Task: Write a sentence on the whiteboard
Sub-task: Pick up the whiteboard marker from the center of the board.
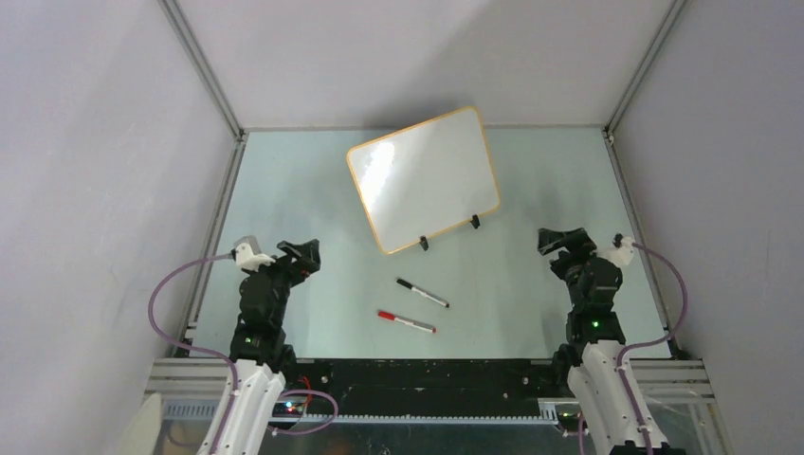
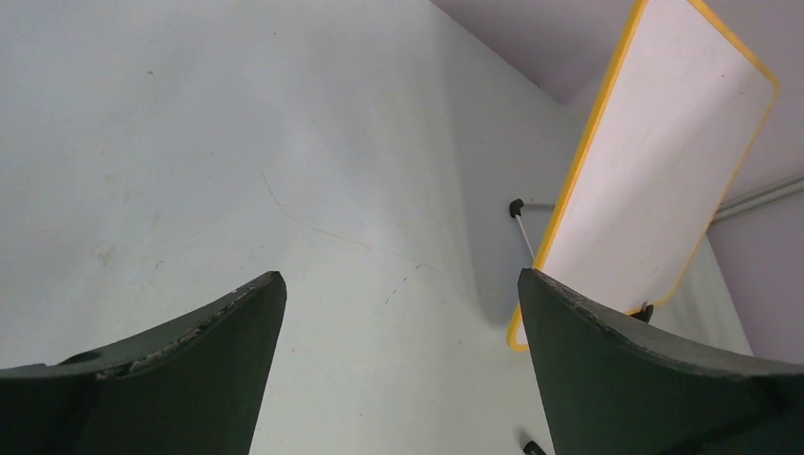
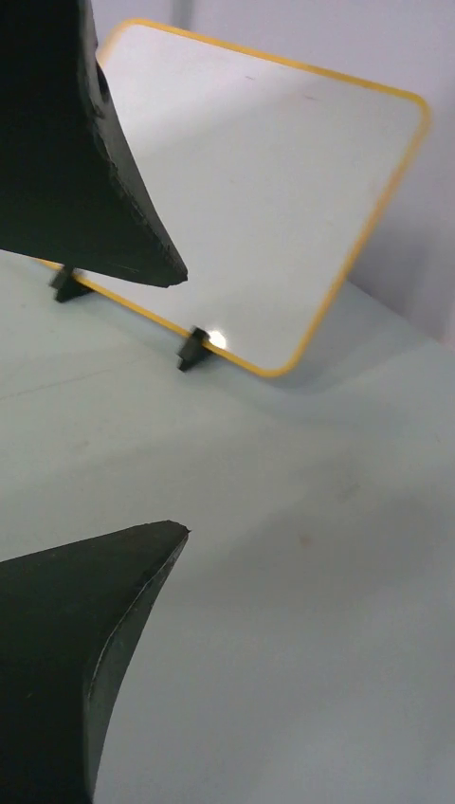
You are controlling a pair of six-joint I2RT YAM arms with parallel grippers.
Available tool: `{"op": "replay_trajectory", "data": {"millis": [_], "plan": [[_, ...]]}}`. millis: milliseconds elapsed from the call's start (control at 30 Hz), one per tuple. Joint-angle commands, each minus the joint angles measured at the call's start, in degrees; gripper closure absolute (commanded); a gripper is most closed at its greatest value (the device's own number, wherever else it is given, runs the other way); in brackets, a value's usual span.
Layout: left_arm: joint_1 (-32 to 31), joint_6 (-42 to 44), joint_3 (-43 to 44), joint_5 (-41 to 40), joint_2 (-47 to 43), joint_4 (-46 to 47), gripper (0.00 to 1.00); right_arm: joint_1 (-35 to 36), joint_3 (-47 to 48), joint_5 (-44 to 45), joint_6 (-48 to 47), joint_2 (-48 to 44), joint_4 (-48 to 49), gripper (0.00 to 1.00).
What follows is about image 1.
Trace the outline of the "red marker pen body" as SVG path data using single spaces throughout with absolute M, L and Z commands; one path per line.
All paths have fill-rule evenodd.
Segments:
M 407 326 L 410 326 L 410 327 L 413 327 L 413 328 L 416 328 L 416 329 L 419 329 L 419 330 L 422 330 L 422 331 L 425 331 L 425 332 L 429 332 L 429 333 L 433 333 L 433 334 L 436 333 L 436 328 L 434 326 L 426 324 L 424 322 L 420 322 L 420 321 L 409 319 L 409 318 L 402 318 L 402 317 L 399 317 L 399 316 L 395 316 L 393 319 L 396 322 L 403 323 L 403 324 L 405 324 Z

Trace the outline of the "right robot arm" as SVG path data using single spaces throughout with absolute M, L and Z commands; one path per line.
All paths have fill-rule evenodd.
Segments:
M 614 297 L 623 269 L 636 251 L 649 248 L 616 234 L 612 247 L 600 248 L 584 228 L 538 231 L 542 256 L 556 253 L 551 271 L 568 289 L 566 342 L 553 357 L 551 381 L 557 392 L 574 396 L 580 407 L 578 438 L 589 434 L 598 454 L 677 454 L 649 411 L 630 362 L 630 352 L 649 343 L 629 344 Z

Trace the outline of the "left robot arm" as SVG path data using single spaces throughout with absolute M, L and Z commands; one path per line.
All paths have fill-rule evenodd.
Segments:
M 224 394 L 200 454 L 256 454 L 280 395 L 298 387 L 300 370 L 285 341 L 284 316 L 291 289 L 320 270 L 320 241 L 282 241 L 281 256 L 264 254 L 256 238 L 242 238 L 229 253 L 246 273 L 229 345 Z

